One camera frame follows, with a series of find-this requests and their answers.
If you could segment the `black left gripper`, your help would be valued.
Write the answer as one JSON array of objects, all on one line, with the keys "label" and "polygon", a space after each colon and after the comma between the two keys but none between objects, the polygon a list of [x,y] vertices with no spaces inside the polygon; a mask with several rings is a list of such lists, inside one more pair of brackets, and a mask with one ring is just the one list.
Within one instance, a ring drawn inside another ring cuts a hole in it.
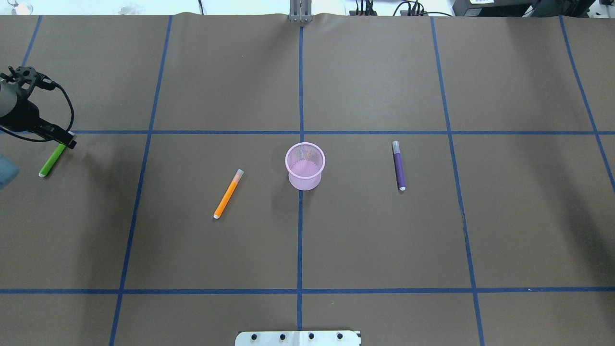
[{"label": "black left gripper", "polygon": [[39,108],[26,99],[1,99],[1,130],[4,132],[29,132],[45,140],[55,141],[69,149],[74,149],[77,142],[75,135],[59,125],[39,118]]}]

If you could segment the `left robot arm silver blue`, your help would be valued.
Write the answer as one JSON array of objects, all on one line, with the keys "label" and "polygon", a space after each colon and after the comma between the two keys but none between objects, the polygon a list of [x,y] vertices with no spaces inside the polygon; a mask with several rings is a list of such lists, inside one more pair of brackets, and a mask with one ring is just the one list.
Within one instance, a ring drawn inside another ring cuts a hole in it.
[{"label": "left robot arm silver blue", "polygon": [[[66,128],[52,124],[40,116],[39,108],[29,100],[35,88],[52,91],[59,89],[70,109],[70,121]],[[41,87],[35,83],[1,82],[1,131],[28,142],[44,143],[55,141],[68,149],[74,149],[77,142],[71,132],[75,112],[66,90],[56,82]]]}]

